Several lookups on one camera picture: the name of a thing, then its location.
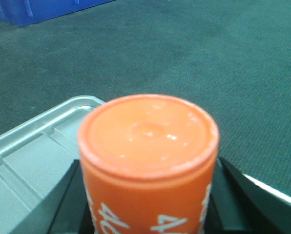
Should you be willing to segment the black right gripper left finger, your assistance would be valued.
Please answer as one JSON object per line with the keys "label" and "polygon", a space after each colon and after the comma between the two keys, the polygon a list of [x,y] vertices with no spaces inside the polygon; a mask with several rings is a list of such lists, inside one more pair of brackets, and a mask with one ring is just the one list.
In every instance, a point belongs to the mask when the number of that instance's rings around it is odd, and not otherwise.
{"label": "black right gripper left finger", "polygon": [[28,233],[94,233],[78,160],[72,162],[58,186],[31,214]]}

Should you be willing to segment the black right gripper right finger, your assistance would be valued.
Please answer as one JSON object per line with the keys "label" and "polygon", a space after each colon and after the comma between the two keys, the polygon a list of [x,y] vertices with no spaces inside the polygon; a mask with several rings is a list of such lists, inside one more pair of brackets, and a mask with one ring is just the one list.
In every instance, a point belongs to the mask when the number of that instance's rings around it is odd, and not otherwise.
{"label": "black right gripper right finger", "polygon": [[291,197],[216,160],[207,234],[291,234]]}

